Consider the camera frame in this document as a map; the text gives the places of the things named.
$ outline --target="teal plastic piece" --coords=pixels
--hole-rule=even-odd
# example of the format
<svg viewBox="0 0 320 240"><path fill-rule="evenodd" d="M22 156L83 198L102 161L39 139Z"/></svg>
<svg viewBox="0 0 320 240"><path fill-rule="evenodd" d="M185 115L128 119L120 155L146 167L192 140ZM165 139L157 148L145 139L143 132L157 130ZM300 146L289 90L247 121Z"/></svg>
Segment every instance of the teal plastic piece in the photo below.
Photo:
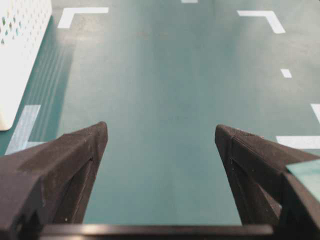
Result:
<svg viewBox="0 0 320 240"><path fill-rule="evenodd" d="M289 164L286 168L320 202L320 159Z"/></svg>

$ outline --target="white perforated panel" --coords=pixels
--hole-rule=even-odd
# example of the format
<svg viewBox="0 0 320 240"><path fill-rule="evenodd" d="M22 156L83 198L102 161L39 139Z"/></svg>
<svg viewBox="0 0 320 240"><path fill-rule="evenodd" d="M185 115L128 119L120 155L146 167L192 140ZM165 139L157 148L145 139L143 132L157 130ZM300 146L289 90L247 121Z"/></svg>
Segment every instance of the white perforated panel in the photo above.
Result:
<svg viewBox="0 0 320 240"><path fill-rule="evenodd" d="M0 131L15 120L51 14L51 0L0 0Z"/></svg>

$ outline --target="white dashed line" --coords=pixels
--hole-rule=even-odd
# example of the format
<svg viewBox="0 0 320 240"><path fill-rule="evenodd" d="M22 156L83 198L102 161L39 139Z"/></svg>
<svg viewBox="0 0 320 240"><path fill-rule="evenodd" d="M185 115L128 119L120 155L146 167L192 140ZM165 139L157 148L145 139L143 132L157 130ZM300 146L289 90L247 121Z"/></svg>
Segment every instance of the white dashed line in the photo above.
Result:
<svg viewBox="0 0 320 240"><path fill-rule="evenodd" d="M320 104L311 104L311 107L320 122ZM320 149L320 136L276 136L276 140L294 149Z"/></svg>
<svg viewBox="0 0 320 240"><path fill-rule="evenodd" d="M282 68L281 69L282 75L286 78L286 79L291 79L292 75L289 69L286 68Z"/></svg>
<svg viewBox="0 0 320 240"><path fill-rule="evenodd" d="M75 14L107 14L108 7L66 7L58 25L58 29L69 29Z"/></svg>
<svg viewBox="0 0 320 240"><path fill-rule="evenodd" d="M197 4L198 0L181 0L183 4Z"/></svg>
<svg viewBox="0 0 320 240"><path fill-rule="evenodd" d="M284 34L282 27L274 11L237 11L241 17L265 17L275 34Z"/></svg>

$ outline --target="green floor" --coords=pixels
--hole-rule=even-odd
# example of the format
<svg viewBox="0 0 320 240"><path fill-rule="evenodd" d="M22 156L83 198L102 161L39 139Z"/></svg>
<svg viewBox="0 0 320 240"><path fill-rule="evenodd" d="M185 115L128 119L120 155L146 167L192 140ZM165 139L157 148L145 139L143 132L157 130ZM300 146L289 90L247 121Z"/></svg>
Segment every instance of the green floor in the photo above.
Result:
<svg viewBox="0 0 320 240"><path fill-rule="evenodd" d="M15 124L0 132L0 155L25 105L41 105L34 142L105 121L109 142L86 223L240 224L214 128L272 141L320 134L310 106L320 103L320 2L198 2L53 0ZM109 13L77 14L59 29L66 7ZM274 11L286 33L237 10Z"/></svg>

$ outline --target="white tape marking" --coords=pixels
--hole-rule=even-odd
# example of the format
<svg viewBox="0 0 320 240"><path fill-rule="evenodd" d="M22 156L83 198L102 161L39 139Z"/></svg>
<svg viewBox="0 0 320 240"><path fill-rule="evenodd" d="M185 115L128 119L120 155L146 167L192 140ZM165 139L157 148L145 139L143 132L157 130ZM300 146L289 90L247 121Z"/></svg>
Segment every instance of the white tape marking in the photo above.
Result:
<svg viewBox="0 0 320 240"><path fill-rule="evenodd" d="M311 104L320 123L320 104ZM276 136L279 144L294 149L320 149L320 136Z"/></svg>
<svg viewBox="0 0 320 240"><path fill-rule="evenodd" d="M197 4L198 0L181 0L183 4Z"/></svg>
<svg viewBox="0 0 320 240"><path fill-rule="evenodd" d="M312 110L320 123L320 104L311 104Z"/></svg>
<svg viewBox="0 0 320 240"><path fill-rule="evenodd" d="M237 11L241 17L265 17L275 34L286 33L274 11Z"/></svg>
<svg viewBox="0 0 320 240"><path fill-rule="evenodd" d="M58 29L69 29L75 14L107 14L108 7L66 7L58 25Z"/></svg>
<svg viewBox="0 0 320 240"><path fill-rule="evenodd" d="M282 75L286 78L286 79L291 79L292 75L289 69L286 68L282 68L281 69Z"/></svg>
<svg viewBox="0 0 320 240"><path fill-rule="evenodd" d="M22 111L5 155L13 154L27 148L28 140L34 128L40 105L26 105Z"/></svg>

